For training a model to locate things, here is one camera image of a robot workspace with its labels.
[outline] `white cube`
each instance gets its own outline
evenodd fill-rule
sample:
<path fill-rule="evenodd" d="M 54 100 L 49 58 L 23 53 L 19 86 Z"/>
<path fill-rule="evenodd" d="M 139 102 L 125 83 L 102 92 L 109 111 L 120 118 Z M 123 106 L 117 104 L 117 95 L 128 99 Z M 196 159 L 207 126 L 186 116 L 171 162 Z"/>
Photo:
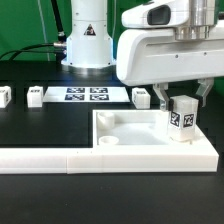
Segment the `white cube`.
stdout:
<path fill-rule="evenodd" d="M 173 111 L 169 114 L 168 135 L 176 141 L 192 140 L 195 136 L 198 100 L 188 96 L 171 97 Z"/>
<path fill-rule="evenodd" d="M 42 107 L 43 105 L 43 87 L 34 86 L 30 87 L 27 93 L 28 107 Z"/>
<path fill-rule="evenodd" d="M 132 89 L 132 102 L 137 109 L 149 109 L 151 96 L 144 88 Z"/>
<path fill-rule="evenodd" d="M 11 88 L 9 86 L 0 87 L 0 108 L 5 108 L 11 99 Z"/>

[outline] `circular hole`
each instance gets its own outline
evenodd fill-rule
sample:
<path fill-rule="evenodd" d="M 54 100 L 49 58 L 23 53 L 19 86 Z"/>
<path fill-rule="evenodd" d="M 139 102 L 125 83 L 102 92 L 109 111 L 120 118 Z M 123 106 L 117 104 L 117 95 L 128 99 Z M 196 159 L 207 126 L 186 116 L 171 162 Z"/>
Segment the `circular hole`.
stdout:
<path fill-rule="evenodd" d="M 103 136 L 99 138 L 99 145 L 117 145 L 119 138 L 115 136 Z"/>

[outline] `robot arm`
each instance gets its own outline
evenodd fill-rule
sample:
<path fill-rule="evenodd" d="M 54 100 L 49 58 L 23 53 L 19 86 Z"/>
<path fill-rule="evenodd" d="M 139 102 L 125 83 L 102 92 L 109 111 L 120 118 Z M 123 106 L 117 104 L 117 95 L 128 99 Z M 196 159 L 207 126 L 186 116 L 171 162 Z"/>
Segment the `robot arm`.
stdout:
<path fill-rule="evenodd" d="M 224 22 L 218 1 L 154 0 L 122 15 L 127 28 L 120 37 L 117 76 L 130 86 L 152 84 L 169 110 L 169 82 L 198 79 L 201 105 L 224 75 Z"/>

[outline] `white tray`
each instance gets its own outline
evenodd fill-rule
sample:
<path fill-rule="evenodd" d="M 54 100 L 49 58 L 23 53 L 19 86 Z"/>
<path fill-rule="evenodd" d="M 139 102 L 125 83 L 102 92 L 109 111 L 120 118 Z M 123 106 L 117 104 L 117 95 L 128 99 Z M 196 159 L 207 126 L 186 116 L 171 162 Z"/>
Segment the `white tray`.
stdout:
<path fill-rule="evenodd" d="M 115 126 L 102 130 L 99 112 L 112 112 Z M 69 157 L 69 172 L 214 172 L 216 150 L 198 127 L 192 141 L 180 143 L 166 135 L 168 113 L 159 110 L 93 111 L 93 149 Z M 102 136 L 119 138 L 118 145 L 99 145 Z"/>

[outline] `white robot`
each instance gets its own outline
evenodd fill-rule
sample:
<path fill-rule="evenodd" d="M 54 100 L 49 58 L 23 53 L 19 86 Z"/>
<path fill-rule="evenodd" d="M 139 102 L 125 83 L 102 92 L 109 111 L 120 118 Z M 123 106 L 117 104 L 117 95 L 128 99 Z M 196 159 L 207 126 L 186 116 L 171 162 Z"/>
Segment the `white robot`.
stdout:
<path fill-rule="evenodd" d="M 113 65 L 107 0 L 71 0 L 71 4 L 72 33 L 67 38 L 63 67 L 82 75 L 107 72 Z"/>
<path fill-rule="evenodd" d="M 198 79 L 202 106 L 214 77 L 224 75 L 224 21 L 217 0 L 154 0 L 123 13 L 117 76 L 129 86 L 153 84 L 169 110 L 169 82 Z"/>

